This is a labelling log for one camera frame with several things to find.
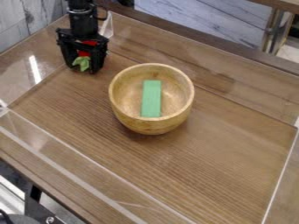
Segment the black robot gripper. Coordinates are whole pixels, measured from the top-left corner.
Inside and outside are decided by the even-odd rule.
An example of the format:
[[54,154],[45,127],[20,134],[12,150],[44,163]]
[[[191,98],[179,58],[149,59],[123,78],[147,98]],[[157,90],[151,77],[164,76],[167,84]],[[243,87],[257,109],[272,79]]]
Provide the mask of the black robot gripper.
[[57,45],[60,47],[61,55],[65,64],[73,68],[72,62],[78,57],[76,47],[82,45],[85,52],[91,47],[89,72],[95,74],[104,65],[105,57],[108,54],[108,39],[99,33],[91,35],[74,35],[70,29],[56,29]]

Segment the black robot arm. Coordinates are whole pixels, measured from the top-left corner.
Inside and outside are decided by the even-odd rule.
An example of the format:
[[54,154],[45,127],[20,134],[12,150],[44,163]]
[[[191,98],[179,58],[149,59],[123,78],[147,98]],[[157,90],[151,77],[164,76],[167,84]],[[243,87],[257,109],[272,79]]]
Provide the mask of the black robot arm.
[[68,68],[95,74],[104,66],[108,55],[108,38],[99,34],[100,17],[93,0],[65,0],[68,3],[69,29],[57,28],[57,46]]

